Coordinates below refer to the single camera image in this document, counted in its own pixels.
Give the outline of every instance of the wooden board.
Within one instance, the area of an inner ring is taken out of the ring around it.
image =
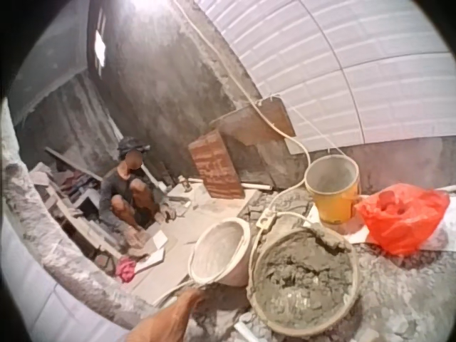
[[[54,196],[57,199],[57,207],[62,212],[63,216],[76,228],[76,230],[95,248],[101,251],[107,251],[116,259],[121,258],[122,254],[116,250],[113,246],[107,243],[103,237],[101,237],[93,228],[90,227],[87,220],[79,217],[76,218],[72,215],[70,208],[68,208],[63,201],[58,197],[56,191],[52,187],[47,187],[50,196]]]
[[[51,149],[49,147],[46,147],[45,150],[46,150],[47,153],[51,154],[52,156],[56,157],[57,159],[61,160],[64,163],[66,163],[67,165],[70,165],[73,169],[79,170],[79,171],[85,173],[86,175],[89,175],[92,178],[95,178],[99,182],[101,182],[103,180],[102,177],[100,177],[100,176],[96,175],[95,173],[85,169],[84,167],[81,167],[81,166],[75,164],[74,162],[72,162],[68,158],[62,156],[60,153],[54,151],[53,149]]]
[[[244,189],[218,130],[213,130],[192,142],[189,150],[211,197],[228,200],[245,197]]]
[[[296,136],[280,98],[268,98],[261,105],[257,104],[257,107],[282,132],[291,137]],[[217,128],[223,136],[233,137],[246,146],[284,139],[264,122],[251,105],[213,120],[210,126]]]

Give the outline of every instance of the man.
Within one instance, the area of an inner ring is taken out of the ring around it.
[[[118,236],[120,243],[132,248],[144,247],[144,228],[154,220],[162,224],[175,219],[175,210],[158,204],[154,185],[140,169],[142,154],[150,149],[138,139],[125,137],[119,142],[119,165],[101,182],[100,220]]]

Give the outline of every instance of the rag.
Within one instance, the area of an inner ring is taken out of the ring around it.
[[[118,276],[123,283],[129,283],[135,277],[136,261],[133,261],[128,256],[120,258],[116,268],[115,275]]]

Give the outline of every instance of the wet cement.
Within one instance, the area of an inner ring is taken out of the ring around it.
[[[266,317],[287,328],[325,323],[351,290],[348,253],[343,242],[310,229],[270,249],[255,271],[256,299]]]

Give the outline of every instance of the red plastic bag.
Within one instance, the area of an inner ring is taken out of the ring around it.
[[[408,255],[435,231],[450,204],[444,192],[396,184],[355,205],[370,235],[387,252]]]

